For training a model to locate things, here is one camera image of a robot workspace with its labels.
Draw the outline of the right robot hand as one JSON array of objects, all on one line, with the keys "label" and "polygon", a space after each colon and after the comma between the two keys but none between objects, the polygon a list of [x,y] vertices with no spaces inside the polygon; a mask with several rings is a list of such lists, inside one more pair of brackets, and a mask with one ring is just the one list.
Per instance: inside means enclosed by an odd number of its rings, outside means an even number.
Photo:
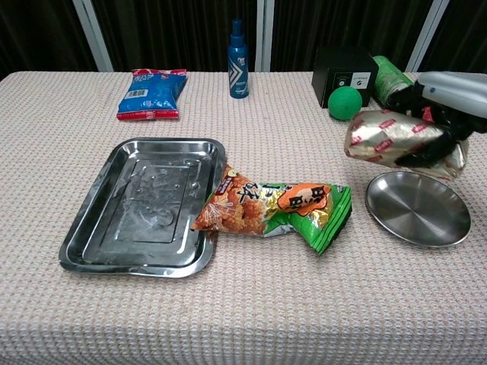
[{"label": "right robot hand", "polygon": [[400,157],[401,167],[431,167],[450,154],[457,143],[474,133],[486,132],[486,75],[454,71],[427,71],[411,86],[394,91],[384,106],[412,116],[431,110],[434,124],[442,135],[424,147]]}]

